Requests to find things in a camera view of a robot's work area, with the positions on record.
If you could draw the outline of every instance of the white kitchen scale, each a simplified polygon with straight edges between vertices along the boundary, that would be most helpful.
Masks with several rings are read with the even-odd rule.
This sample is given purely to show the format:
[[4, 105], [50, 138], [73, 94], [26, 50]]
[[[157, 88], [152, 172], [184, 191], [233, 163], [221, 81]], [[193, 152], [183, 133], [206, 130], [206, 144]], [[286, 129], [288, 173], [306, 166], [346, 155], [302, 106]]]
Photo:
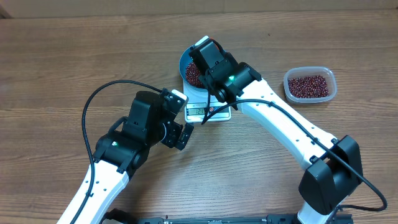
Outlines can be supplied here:
[[[208, 39], [208, 36], [204, 36], [194, 46], [201, 44], [206, 39]], [[190, 48], [184, 51], [180, 59], [180, 74], [183, 79], [183, 92], [189, 98], [189, 101], [184, 109], [184, 114], [186, 122], [198, 123], [202, 122], [203, 118], [205, 117], [208, 93], [206, 89], [197, 88], [190, 85], [185, 79], [185, 69], [188, 64], [192, 62], [189, 52]], [[223, 105], [226, 105], [226, 103], [220, 103], [215, 96], [210, 97], [210, 113]], [[230, 119], [231, 107], [228, 107], [212, 116], [208, 121], [229, 121]]]

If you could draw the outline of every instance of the wooden surface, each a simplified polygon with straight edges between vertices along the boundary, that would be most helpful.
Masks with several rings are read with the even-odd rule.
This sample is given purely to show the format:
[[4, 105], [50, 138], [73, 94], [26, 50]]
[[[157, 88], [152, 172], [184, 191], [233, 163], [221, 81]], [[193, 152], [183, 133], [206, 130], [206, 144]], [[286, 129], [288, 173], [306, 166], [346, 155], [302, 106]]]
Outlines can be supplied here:
[[0, 0], [7, 18], [395, 9], [398, 0]]
[[[398, 222], [396, 10], [5, 19], [0, 30], [0, 223], [55, 223], [88, 168], [80, 126], [88, 96], [121, 78], [182, 90], [178, 60], [205, 34], [283, 99], [289, 69], [333, 70], [334, 100], [294, 108], [359, 142], [364, 174], [389, 208], [348, 210], [355, 222]], [[96, 96], [87, 115], [92, 147], [142, 89], [115, 85]], [[234, 112], [229, 122], [196, 125], [181, 152], [153, 147], [111, 208], [170, 218], [294, 213], [303, 202], [302, 174], [266, 130]], [[381, 204], [364, 185], [345, 203]]]

